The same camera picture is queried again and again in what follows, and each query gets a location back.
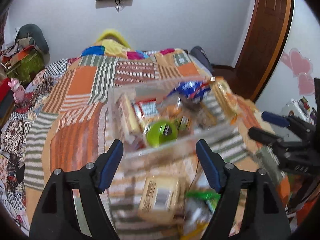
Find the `green round lid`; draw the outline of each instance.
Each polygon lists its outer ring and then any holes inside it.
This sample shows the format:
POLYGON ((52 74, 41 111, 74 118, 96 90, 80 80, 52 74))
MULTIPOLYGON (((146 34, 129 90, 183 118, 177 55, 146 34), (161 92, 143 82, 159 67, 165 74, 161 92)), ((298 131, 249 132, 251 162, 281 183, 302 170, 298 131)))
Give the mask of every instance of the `green round lid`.
POLYGON ((176 140, 178 129, 175 124, 161 120, 150 124, 146 134, 147 142, 151 147, 158 147, 160 144, 176 140))

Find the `white wall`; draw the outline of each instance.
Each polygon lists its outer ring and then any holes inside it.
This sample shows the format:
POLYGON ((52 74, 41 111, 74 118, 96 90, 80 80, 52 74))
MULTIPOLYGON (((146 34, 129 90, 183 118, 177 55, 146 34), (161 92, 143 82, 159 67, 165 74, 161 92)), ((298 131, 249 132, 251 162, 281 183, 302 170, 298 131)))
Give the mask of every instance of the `white wall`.
MULTIPOLYGON (((320 25, 304 0, 294 1, 292 25, 284 53, 297 48, 302 57, 310 59, 313 65, 311 77, 320 77, 320 25)), ((268 84, 258 98, 256 105, 261 111, 278 114, 291 99, 299 100, 298 78, 292 70, 279 61, 268 84)), ((305 96, 309 105, 316 108, 315 96, 305 96)))
POLYGON ((241 37, 240 37, 240 41, 239 41, 239 44, 237 46, 236 53, 235 53, 235 56, 233 58, 232 65, 231 65, 233 68, 235 68, 235 66, 237 64, 237 61, 238 61, 238 58, 240 56, 240 53, 241 53, 245 38, 247 37, 247 33, 248 33, 248 30, 249 30, 249 26, 250 26, 252 14, 253 14, 255 1, 256 0, 250 0, 249 6, 248 6, 248 11, 247 11, 247 16, 246 16, 245 23, 244 23, 244 28, 243 28, 243 31, 242 31, 242 34, 241 34, 241 37))
POLYGON ((134 49, 191 49, 200 45, 213 64, 231 65, 247 21, 251 0, 132 0, 117 13, 113 2, 95 0, 14 0, 10 33, 38 25, 51 62, 77 57, 103 30, 118 30, 134 49))

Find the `transparent storage box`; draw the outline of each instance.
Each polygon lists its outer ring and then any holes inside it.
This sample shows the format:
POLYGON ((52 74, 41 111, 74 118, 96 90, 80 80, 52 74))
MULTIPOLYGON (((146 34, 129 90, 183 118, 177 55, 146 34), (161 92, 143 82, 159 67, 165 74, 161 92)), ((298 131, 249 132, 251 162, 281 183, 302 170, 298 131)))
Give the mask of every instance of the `transparent storage box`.
MULTIPOLYGON (((184 77, 109 88, 109 122, 114 138, 120 139, 119 127, 121 126, 121 118, 119 110, 116 107, 116 101, 122 94, 126 94, 130 101, 134 101, 136 97, 145 99, 161 98, 162 100, 179 82, 190 80, 203 81, 204 77, 184 77)), ((175 160, 194 154, 198 140, 205 139, 208 144, 214 143, 231 134, 234 128, 234 126, 230 125, 229 121, 222 121, 206 131, 195 130, 191 135, 161 144, 157 148, 148 147, 133 152, 124 150, 120 163, 121 168, 123 171, 148 170, 151 167, 172 163, 175 160)))

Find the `blue gripper pad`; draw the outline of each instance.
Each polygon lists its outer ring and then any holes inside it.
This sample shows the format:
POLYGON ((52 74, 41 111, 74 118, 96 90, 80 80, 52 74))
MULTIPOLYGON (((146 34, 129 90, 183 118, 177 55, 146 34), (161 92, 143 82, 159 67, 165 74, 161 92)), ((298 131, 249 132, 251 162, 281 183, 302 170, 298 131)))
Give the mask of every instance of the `blue gripper pad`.
POLYGON ((290 125, 290 122, 285 117, 270 112, 263 112, 261 114, 261 118, 265 122, 269 122, 281 127, 288 127, 290 125))
POLYGON ((225 162, 219 154, 211 151, 209 145, 203 139, 196 144, 196 154, 210 187, 221 194, 227 181, 223 168, 225 162))
POLYGON ((119 166, 121 158, 123 156, 123 144, 120 140, 114 140, 108 152, 101 154, 99 158, 102 156, 103 159, 107 159, 106 164, 101 168, 97 167, 96 174, 100 176, 97 179, 99 181, 98 191, 104 192, 107 188, 110 187, 110 184, 113 180, 113 177, 116 173, 116 170, 119 166))

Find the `blanket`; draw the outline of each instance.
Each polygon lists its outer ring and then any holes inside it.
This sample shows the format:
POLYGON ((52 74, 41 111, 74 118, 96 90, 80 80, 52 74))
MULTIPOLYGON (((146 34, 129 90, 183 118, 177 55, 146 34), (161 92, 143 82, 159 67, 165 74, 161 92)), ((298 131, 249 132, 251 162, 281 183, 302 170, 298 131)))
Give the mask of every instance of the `blanket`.
MULTIPOLYGON (((79 58, 59 60, 41 71, 26 90, 32 93, 29 110, 13 112, 1 136, 1 180, 9 203, 26 221, 26 231, 53 170, 78 170, 94 162, 112 144, 109 87, 200 74, 207 75, 182 49, 130 51, 123 46, 115 49, 114 42, 108 40, 85 49, 79 58), (24 180, 18 182, 16 173, 23 165, 24 180)), ((208 100, 222 122, 224 114, 219 103, 215 97, 208 100)), ((210 147, 229 162, 248 155, 238 128, 210 147)), ((139 219, 137 206, 146 176, 179 175, 192 183, 197 168, 195 155, 130 176, 119 168, 101 200, 120 238, 178 239, 176 227, 157 226, 139 219)), ((90 235, 80 198, 74 195, 81 230, 90 235)))

